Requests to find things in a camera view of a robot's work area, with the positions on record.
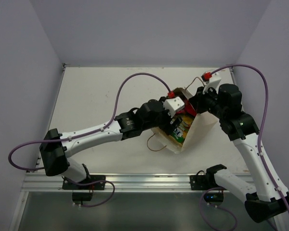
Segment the green yellow snack packet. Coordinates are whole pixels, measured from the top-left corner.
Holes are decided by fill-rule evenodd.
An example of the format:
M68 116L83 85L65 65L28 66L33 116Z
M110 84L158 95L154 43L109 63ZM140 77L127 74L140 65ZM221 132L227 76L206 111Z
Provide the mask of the green yellow snack packet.
M170 137L177 142L180 146L183 145L187 133L189 132L194 118L189 115L179 114L174 116L171 121L172 125L175 125L174 130L170 133Z

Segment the beige paper bag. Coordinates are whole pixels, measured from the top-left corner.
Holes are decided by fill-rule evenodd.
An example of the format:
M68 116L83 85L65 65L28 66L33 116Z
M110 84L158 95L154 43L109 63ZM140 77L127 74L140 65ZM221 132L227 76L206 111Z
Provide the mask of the beige paper bag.
M178 96L183 101L188 101L188 99L192 97L192 94L187 90L187 88L175 88L170 93L170 96L172 98ZM194 117L194 121L182 146L175 142L172 137L166 135L161 129L153 128L151 129L153 135L150 137L156 137L163 147L160 149L152 149L149 147L149 141L151 138L148 138L146 146L152 152L160 152L163 149L168 149L175 154L179 154L204 138L216 123L217 119L208 112L197 114L196 117Z

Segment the red white snack packet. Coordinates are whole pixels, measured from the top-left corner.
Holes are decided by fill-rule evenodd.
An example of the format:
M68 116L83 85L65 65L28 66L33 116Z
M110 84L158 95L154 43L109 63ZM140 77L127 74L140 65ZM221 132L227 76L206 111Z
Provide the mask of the red white snack packet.
M192 107L192 105L189 103L189 101L184 101L184 109L181 110L181 114L187 114L192 117L196 117L197 112Z

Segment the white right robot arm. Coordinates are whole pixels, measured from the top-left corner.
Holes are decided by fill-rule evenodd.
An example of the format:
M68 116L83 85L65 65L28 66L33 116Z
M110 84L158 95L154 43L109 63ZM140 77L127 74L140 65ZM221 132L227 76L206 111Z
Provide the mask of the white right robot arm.
M251 174L251 185L219 164L207 169L206 186L223 187L237 197L253 221L260 223L286 212L289 190L280 180L261 142L253 117L242 110L242 93L234 84L218 90L199 87L189 103L197 114L209 112L219 119L222 131L238 149Z

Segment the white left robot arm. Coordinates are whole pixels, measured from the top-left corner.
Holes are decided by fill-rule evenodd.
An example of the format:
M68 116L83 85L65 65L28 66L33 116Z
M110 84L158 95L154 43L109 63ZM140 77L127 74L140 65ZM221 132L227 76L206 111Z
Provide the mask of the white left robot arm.
M49 177L60 175L73 181L78 188L85 189L91 182L88 169L72 159L73 155L107 142L138 137L152 128L168 129L172 118L182 109L184 102L180 97L162 97L160 100L149 100L139 108L115 116L113 121L92 128L64 133L51 129L39 147L45 174Z

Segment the black right control box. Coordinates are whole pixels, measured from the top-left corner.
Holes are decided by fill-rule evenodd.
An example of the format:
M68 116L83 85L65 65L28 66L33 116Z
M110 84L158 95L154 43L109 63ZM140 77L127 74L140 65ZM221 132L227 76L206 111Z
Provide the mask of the black right control box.
M203 199L207 203L222 203L224 200L224 194L222 192L208 192L204 194Z

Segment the black control box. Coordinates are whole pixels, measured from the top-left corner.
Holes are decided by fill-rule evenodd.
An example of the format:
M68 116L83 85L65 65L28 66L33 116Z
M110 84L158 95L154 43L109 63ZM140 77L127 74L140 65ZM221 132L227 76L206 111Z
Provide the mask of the black control box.
M208 192L204 194L203 199L207 203L222 203L224 200L224 194L222 192Z
M84 202L91 201L92 196L93 196L92 192L73 192L72 201L75 204L83 204Z

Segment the black left control box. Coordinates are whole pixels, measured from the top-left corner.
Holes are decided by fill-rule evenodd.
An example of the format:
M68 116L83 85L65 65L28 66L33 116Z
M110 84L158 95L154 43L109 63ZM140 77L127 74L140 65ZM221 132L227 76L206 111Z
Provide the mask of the black left control box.
M92 192L73 192L72 201L75 204L83 204L84 202L91 201L92 196L93 196Z

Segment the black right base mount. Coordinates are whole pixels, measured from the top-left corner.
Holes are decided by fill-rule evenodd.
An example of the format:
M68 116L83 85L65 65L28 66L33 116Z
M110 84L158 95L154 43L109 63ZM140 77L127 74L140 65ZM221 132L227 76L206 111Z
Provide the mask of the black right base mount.
M203 170L199 171L195 175L190 175L189 183L190 183L190 188L193 191L196 191L196 190L203 191L203 190L208 190L208 189L218 186L215 182L213 174L204 172Z

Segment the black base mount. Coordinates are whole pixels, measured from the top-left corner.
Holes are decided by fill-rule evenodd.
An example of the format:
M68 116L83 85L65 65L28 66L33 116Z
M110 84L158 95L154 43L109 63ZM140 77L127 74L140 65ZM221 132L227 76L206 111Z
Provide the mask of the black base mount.
M208 190L208 189L218 186L215 182L213 174L204 172L203 170L199 171L195 175L190 175L189 183L190 183L190 188L193 191L196 191L196 190L203 191L203 190Z
M85 180L80 182L80 185L73 184L66 178L63 180L63 190L104 190L105 188L105 175L90 175Z

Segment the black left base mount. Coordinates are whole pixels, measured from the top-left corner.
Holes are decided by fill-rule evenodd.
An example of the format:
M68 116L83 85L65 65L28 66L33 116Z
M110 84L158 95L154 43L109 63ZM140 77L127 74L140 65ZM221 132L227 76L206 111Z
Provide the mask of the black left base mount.
M63 180L63 190L104 190L105 188L105 175L90 175L85 180L80 182L80 185L73 184L66 178Z

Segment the aluminium mounting rail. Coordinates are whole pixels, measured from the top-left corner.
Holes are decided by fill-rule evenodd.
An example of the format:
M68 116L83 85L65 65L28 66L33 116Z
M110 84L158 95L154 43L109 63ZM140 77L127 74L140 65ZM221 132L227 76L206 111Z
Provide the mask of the aluminium mounting rail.
M107 181L115 185L119 193L189 193L203 192L205 187L194 187L195 180L187 174L115 174L105 173ZM78 192L88 190L68 190L63 188L64 180L60 176L47 177L42 173L27 173L21 192Z

